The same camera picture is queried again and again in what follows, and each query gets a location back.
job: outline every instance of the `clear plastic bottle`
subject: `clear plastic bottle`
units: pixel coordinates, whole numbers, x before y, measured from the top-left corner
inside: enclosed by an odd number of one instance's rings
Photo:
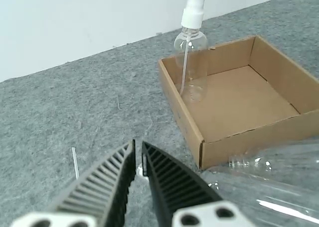
[[[206,36],[199,29],[183,27],[174,42],[174,48],[176,64],[179,68],[177,90],[186,102],[202,100],[207,89],[207,66],[198,62],[199,54],[194,52],[208,48]],[[183,75],[184,62],[186,62],[186,70]]]
[[[317,192],[228,167],[213,167],[201,176],[221,197],[236,204],[256,226],[319,226]]]
[[[207,65],[199,60],[208,48],[206,36],[199,31],[205,0],[187,0],[181,20],[182,32],[174,42],[177,64],[176,88],[185,102],[202,100],[207,87]]]
[[[290,142],[243,155],[231,156],[229,167],[314,191],[319,190],[319,139]]]

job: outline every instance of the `white spray cap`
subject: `white spray cap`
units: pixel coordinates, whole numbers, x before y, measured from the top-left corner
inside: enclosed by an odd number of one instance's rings
[[[181,25],[188,29],[199,29],[204,16],[205,0],[188,0],[183,12]]]

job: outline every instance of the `mounting hole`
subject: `mounting hole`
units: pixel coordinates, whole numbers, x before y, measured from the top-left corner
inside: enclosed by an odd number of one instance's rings
[[[199,224],[199,219],[193,215],[184,215],[180,221],[183,226],[195,226]]]
[[[88,224],[85,222],[78,222],[78,223],[71,225],[71,227],[88,227]]]
[[[216,210],[216,214],[220,218],[231,218],[234,217],[234,213],[227,208],[219,208]]]
[[[50,221],[48,220],[41,220],[32,225],[32,227],[49,227],[50,226]]]

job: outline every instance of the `open cardboard box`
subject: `open cardboard box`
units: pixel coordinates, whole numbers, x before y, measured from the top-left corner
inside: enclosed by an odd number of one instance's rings
[[[185,103],[175,57],[159,60],[160,80],[199,168],[288,140],[319,134],[319,81],[260,36],[195,54],[208,65],[208,90]]]

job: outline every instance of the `plastic water bottle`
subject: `plastic water bottle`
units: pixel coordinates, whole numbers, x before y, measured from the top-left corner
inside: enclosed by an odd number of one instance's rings
[[[319,195],[307,189],[213,167],[202,178],[259,227],[319,227]]]
[[[291,142],[231,156],[229,168],[314,191],[319,190],[319,139]]]

